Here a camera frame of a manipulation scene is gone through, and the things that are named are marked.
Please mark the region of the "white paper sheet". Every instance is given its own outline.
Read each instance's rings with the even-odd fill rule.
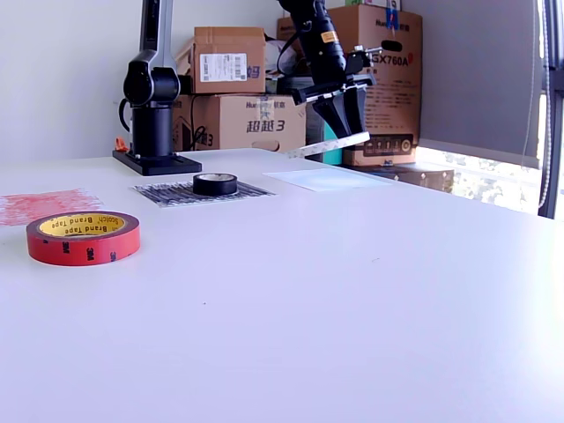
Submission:
[[[338,169],[300,170],[265,175],[315,192],[385,187],[390,185],[387,182]]]

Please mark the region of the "red tape roll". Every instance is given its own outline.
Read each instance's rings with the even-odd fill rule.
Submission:
[[[27,226],[27,247],[32,258],[47,264],[111,263],[139,250],[139,221],[107,211],[50,216]]]

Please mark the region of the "cable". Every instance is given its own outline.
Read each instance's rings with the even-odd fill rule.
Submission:
[[[288,40],[284,45],[284,47],[280,50],[280,54],[278,55],[278,60],[276,61],[276,69],[278,70],[279,74],[284,75],[285,77],[291,77],[293,74],[287,74],[280,69],[280,59],[282,58],[282,55],[286,52],[286,50],[288,50],[290,46],[298,39],[299,36],[300,33],[298,32],[294,33],[294,35],[292,35],[290,40]]]
[[[279,74],[284,75],[285,77],[293,77],[293,76],[295,75],[296,71],[294,71],[294,72],[292,72],[292,73],[290,73],[290,74],[287,74],[287,73],[283,72],[283,71],[280,69],[280,59],[282,58],[282,55],[286,52],[286,50],[288,50],[288,49],[290,48],[290,46],[292,46],[292,44],[294,44],[294,42],[295,42],[296,40],[298,40],[298,38],[300,38],[300,35],[302,35],[303,33],[308,33],[309,31],[311,31],[312,27],[313,27],[313,23],[312,23],[311,21],[309,21],[309,22],[306,24],[306,27],[305,27],[304,29],[298,29],[298,30],[292,35],[292,37],[290,37],[290,40],[288,40],[288,41],[286,42],[286,44],[284,45],[284,47],[280,50],[280,54],[278,55],[278,60],[276,61],[276,69],[277,69],[277,71],[278,71]],[[296,65],[296,68],[298,68],[298,66],[300,65],[300,63],[301,63],[303,60],[305,60],[305,57],[300,59],[300,61],[299,61],[298,64]]]
[[[125,118],[123,117],[123,112],[125,111],[125,106],[127,106],[127,103],[129,103],[127,101],[127,99],[123,99],[122,102],[120,103],[120,108],[118,110],[118,113],[120,115],[120,122],[122,123],[122,126],[125,128],[125,130],[128,131],[128,133],[130,132],[130,126],[125,122]]]
[[[537,68],[537,18],[538,4],[537,0],[532,0],[532,72],[531,72],[531,99],[529,100],[529,119],[527,120],[527,132],[525,132],[525,145],[523,146],[523,154],[521,158],[521,167],[524,167],[527,147],[529,146],[529,136],[531,134],[532,109],[535,102],[535,72]]]
[[[548,198],[548,188],[550,187],[550,180],[551,180],[551,167],[552,167],[552,150],[553,150],[553,111],[552,111],[552,93],[551,93],[551,85],[550,85],[550,59],[549,59],[549,51],[548,51],[548,19],[547,19],[547,12],[546,12],[546,2],[543,2],[543,37],[545,39],[545,71],[546,71],[546,154],[545,157],[545,171],[546,171],[546,179],[545,179],[545,187],[542,188],[542,196],[540,199],[540,205],[538,208],[542,208],[545,203],[546,199]]]
[[[196,150],[196,144],[201,142],[202,138],[206,135],[205,126],[198,126],[194,130],[194,102],[198,97],[198,95],[194,95],[192,97],[192,104],[190,105],[190,130],[192,133],[192,139],[188,149],[189,152],[194,152]]]

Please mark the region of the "red patterned paper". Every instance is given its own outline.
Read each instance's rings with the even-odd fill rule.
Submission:
[[[28,225],[53,214],[99,210],[102,202],[83,189],[0,196],[0,226]]]

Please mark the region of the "white tabletop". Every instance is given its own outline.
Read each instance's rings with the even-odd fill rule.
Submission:
[[[160,209],[112,159],[0,168],[0,195],[90,190],[142,249],[37,263],[0,227],[2,423],[562,423],[564,229],[402,183]]]

